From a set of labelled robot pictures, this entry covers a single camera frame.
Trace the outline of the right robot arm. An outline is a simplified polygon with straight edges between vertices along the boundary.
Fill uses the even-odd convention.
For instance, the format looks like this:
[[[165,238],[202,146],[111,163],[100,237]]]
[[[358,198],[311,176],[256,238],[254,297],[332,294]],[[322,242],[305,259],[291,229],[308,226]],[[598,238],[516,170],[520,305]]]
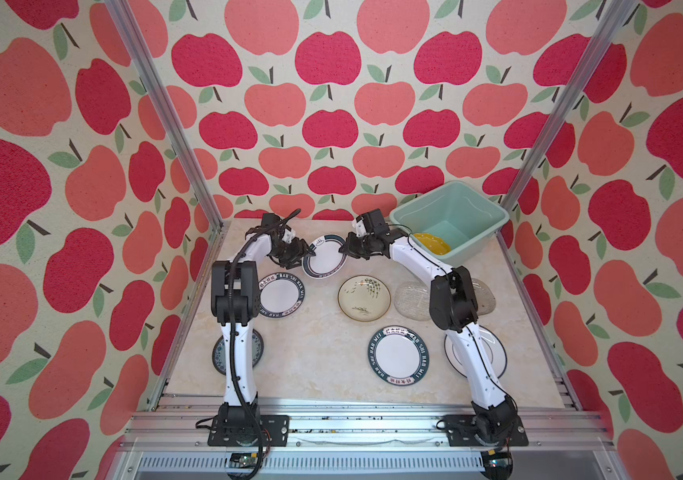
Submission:
[[[481,346],[479,302],[469,270],[437,259],[419,245],[409,229],[387,223],[379,209],[353,220],[353,231],[347,234],[340,252],[355,259],[383,256],[393,260],[429,288],[431,321],[451,340],[471,388],[477,442],[498,446],[511,440],[519,425],[519,409],[515,399],[501,387]]]

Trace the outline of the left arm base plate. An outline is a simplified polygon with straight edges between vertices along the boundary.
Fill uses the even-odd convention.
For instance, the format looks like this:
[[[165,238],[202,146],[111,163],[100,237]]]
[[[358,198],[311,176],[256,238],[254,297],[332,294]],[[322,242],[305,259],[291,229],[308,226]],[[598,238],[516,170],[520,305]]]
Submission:
[[[291,417],[287,415],[262,415],[258,418],[261,430],[248,417],[229,413],[217,415],[210,429],[207,444],[211,447],[286,447]]]

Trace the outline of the green rim plate back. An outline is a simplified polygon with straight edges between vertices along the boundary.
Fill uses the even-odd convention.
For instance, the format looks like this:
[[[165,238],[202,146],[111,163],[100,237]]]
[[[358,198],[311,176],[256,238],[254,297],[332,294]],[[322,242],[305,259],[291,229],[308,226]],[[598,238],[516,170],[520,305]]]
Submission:
[[[327,234],[315,239],[311,244],[313,255],[303,259],[302,268],[312,279],[326,279],[339,272],[345,265],[347,255],[340,249],[345,239],[336,234]]]

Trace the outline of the green rim plate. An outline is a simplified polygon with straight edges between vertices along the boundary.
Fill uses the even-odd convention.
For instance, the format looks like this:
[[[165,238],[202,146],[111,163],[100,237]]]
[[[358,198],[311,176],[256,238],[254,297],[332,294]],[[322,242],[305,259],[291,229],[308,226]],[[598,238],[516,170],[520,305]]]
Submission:
[[[286,318],[295,313],[304,303],[306,288],[303,281],[294,274],[277,272],[264,277],[260,283],[261,316]]]
[[[336,234],[327,234],[315,239],[311,244],[313,255],[303,259],[302,268],[312,279],[326,279],[339,272],[345,265],[347,255],[340,249],[345,239]]]
[[[397,386],[413,386],[429,371],[429,349],[415,331],[399,325],[377,330],[367,344],[367,362],[381,381]]]

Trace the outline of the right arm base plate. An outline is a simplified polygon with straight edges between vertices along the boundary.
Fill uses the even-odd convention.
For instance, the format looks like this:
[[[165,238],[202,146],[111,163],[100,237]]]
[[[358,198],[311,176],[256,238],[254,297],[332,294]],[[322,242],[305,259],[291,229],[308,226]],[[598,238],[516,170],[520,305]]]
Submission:
[[[446,415],[435,424],[435,428],[447,435],[451,447],[495,449],[529,446],[527,430],[519,417],[505,426],[479,415]]]

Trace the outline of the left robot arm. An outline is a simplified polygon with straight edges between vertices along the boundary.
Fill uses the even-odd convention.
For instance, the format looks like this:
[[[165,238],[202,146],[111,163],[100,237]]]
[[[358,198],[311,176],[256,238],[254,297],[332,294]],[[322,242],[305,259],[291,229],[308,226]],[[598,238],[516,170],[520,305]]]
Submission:
[[[300,208],[281,218],[266,213],[261,224],[245,235],[245,243],[232,259],[217,261],[211,271],[211,310],[221,325],[227,349],[225,406],[257,423],[258,390],[253,372],[253,326],[261,308],[259,264],[266,258],[285,270],[302,265],[313,253],[306,240],[296,236],[289,222]]]

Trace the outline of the green rim plate front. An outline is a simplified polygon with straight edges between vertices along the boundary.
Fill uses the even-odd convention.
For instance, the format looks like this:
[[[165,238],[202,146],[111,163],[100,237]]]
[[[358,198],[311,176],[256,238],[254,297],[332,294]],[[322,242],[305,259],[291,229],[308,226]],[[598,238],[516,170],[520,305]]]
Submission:
[[[397,386],[413,386],[429,371],[429,349],[415,331],[399,325],[377,330],[367,344],[367,362],[381,381]]]

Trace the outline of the yellow polka dot plate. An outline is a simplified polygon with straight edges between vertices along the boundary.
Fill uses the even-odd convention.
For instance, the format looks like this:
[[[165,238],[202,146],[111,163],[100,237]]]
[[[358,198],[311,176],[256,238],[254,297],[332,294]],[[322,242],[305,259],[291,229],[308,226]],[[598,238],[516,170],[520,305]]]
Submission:
[[[429,233],[416,233],[413,237],[435,256],[447,255],[451,252],[451,246],[441,237]]]

